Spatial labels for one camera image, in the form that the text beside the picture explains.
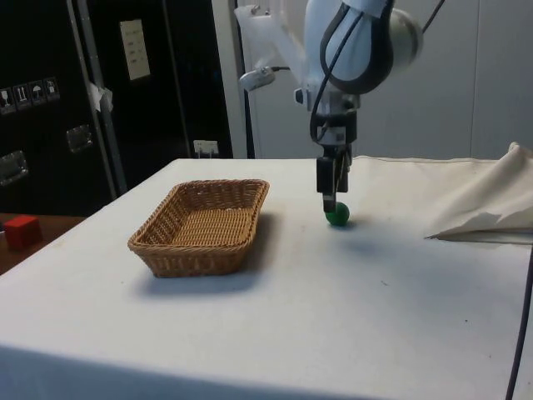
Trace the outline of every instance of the cloth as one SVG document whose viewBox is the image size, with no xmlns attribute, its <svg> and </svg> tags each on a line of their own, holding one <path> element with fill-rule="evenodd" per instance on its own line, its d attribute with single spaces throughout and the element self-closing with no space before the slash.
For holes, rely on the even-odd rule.
<svg viewBox="0 0 533 400">
<path fill-rule="evenodd" d="M 409 223 L 426 238 L 531 244 L 532 154 L 513 143 L 499 161 L 359 157 L 352 188 L 365 192 L 355 212 Z"/>
<path fill-rule="evenodd" d="M 476 233 L 486 240 L 533 243 L 533 152 L 512 143 L 500 161 L 450 187 L 434 209 L 427 236 L 467 238 L 465 233 Z"/>
<path fill-rule="evenodd" d="M 472 162 L 353 167 L 346 229 L 313 160 L 165 167 L 0 277 L 0 398 L 503 398 L 529 249 L 420 235 L 411 209 Z M 271 184 L 242 272 L 154 278 L 127 240 L 174 185 L 220 178 Z M 531 376 L 529 336 L 516 400 Z"/>
</svg>

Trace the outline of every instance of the crumpled cloth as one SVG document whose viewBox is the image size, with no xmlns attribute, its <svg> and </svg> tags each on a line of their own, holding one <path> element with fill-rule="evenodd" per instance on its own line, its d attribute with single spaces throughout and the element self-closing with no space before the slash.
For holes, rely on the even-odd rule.
<svg viewBox="0 0 533 400">
<path fill-rule="evenodd" d="M 432 209 L 429 238 L 533 243 L 533 152 L 512 143 L 501 160 L 450 187 Z"/>
</svg>

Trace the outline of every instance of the warning symbol sticker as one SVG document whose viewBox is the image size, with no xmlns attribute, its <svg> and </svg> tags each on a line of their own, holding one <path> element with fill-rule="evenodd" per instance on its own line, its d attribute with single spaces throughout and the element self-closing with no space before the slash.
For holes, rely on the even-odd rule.
<svg viewBox="0 0 533 400">
<path fill-rule="evenodd" d="M 59 95 L 59 87 L 57 86 L 57 80 L 54 77 L 47 77 L 44 79 L 44 92 L 47 95 L 47 100 L 52 102 L 54 100 L 59 100 L 61 97 Z"/>
<path fill-rule="evenodd" d="M 30 94 L 34 106 L 47 102 L 47 96 L 44 92 L 42 81 L 30 82 Z"/>
<path fill-rule="evenodd" d="M 32 100 L 27 85 L 13 86 L 13 94 L 19 111 L 32 106 Z"/>
<path fill-rule="evenodd" d="M 16 111 L 17 107 L 11 88 L 0 89 L 0 115 L 15 113 Z"/>
</svg>

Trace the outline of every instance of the black cabinet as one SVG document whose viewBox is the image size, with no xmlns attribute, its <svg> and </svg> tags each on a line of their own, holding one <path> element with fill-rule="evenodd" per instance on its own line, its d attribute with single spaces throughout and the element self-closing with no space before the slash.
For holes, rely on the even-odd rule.
<svg viewBox="0 0 533 400">
<path fill-rule="evenodd" d="M 194 140 L 232 156 L 211 0 L 2 0 L 0 31 L 0 212 L 90 215 Z"/>
<path fill-rule="evenodd" d="M 0 212 L 94 213 L 112 188 L 65 1 L 2 0 L 0 26 L 0 158 L 22 152 L 29 172 L 0 166 Z"/>
</svg>

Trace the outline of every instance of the green ball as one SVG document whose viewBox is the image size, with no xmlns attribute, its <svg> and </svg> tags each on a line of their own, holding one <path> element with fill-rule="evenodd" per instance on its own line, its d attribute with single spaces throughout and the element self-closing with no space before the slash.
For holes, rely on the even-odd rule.
<svg viewBox="0 0 533 400">
<path fill-rule="evenodd" d="M 335 212 L 326 212 L 327 221 L 334 227 L 345 227 L 350 218 L 350 209 L 343 202 L 336 204 Z"/>
</svg>

